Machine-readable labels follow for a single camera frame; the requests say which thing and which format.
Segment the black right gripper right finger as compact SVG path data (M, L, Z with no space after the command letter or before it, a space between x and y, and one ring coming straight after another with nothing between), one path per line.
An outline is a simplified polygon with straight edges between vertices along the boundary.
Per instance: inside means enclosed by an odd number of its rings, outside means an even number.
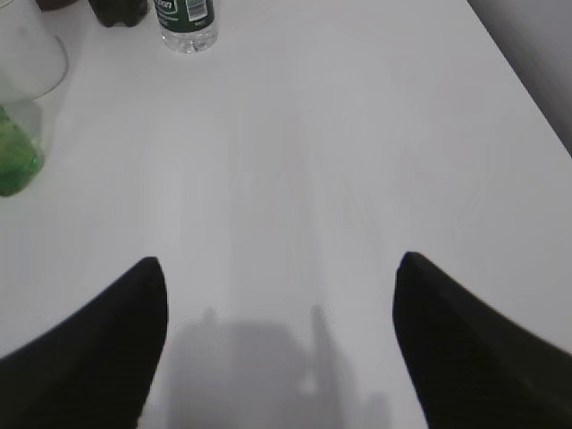
M571 356L406 253L392 321L430 428L569 428Z

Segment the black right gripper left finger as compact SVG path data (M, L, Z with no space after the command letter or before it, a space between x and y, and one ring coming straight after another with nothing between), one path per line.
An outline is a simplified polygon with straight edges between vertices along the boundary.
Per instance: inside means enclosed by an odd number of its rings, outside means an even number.
M164 273L145 257L1 360L3 428L135 428L163 353Z

